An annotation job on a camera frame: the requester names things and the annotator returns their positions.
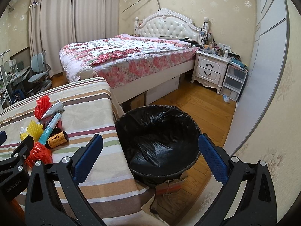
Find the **blue stool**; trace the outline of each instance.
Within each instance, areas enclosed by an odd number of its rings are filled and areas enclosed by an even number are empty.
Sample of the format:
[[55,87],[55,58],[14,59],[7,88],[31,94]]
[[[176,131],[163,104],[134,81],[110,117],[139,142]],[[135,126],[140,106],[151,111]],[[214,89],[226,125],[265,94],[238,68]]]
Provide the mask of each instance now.
[[25,99],[25,97],[24,97],[23,92],[22,92],[20,89],[14,91],[14,92],[12,93],[12,95],[11,95],[11,100],[13,101],[13,103],[14,103],[16,100],[21,101],[21,100],[23,100],[23,99]]

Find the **trash can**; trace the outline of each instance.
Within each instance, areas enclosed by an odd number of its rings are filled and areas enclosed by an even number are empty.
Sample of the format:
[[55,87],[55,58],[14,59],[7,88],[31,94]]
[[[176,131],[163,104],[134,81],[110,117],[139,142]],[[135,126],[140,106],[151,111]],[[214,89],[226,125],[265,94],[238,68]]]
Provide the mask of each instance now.
[[175,106],[136,108],[121,116],[115,126],[131,172],[149,187],[179,179],[201,154],[198,125]]

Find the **beige curtain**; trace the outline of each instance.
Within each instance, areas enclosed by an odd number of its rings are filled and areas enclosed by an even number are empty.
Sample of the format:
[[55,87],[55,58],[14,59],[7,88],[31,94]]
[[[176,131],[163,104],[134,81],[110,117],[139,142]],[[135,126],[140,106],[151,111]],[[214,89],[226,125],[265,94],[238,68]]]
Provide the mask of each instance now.
[[50,65],[50,76],[62,72],[60,49],[75,42],[72,32],[72,0],[42,0],[41,39],[46,50],[45,60]]
[[105,0],[104,38],[118,35],[119,0]]
[[40,11],[41,11],[41,0],[31,0],[33,2],[38,2],[36,6],[31,6],[29,8],[29,48],[30,56],[41,53],[42,41],[41,41],[41,30],[40,30]]
[[77,42],[98,40],[104,35],[104,0],[74,0]]

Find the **headboard post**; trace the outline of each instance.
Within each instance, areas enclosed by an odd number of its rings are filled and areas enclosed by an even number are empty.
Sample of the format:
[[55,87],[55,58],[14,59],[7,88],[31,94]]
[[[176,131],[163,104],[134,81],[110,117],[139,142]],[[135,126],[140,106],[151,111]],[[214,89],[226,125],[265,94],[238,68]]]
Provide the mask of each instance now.
[[159,37],[172,36],[177,38],[189,37],[201,43],[200,33],[202,28],[198,28],[193,24],[192,19],[176,13],[167,8],[155,12],[143,20],[139,25],[139,18],[135,20],[135,33],[140,36]]

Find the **crumpled red plastic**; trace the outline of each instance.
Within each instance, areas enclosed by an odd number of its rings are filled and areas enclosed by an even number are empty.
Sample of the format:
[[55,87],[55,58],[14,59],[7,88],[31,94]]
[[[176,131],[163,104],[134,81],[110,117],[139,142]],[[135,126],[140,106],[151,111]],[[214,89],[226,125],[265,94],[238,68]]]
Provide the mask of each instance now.
[[36,161],[42,161],[44,164],[53,163],[51,151],[40,142],[34,143],[34,147],[31,150],[30,155],[26,159],[26,163],[30,167],[33,167]]
[[48,95],[44,95],[37,99],[37,107],[35,108],[35,117],[40,120],[42,119],[45,112],[52,106]]

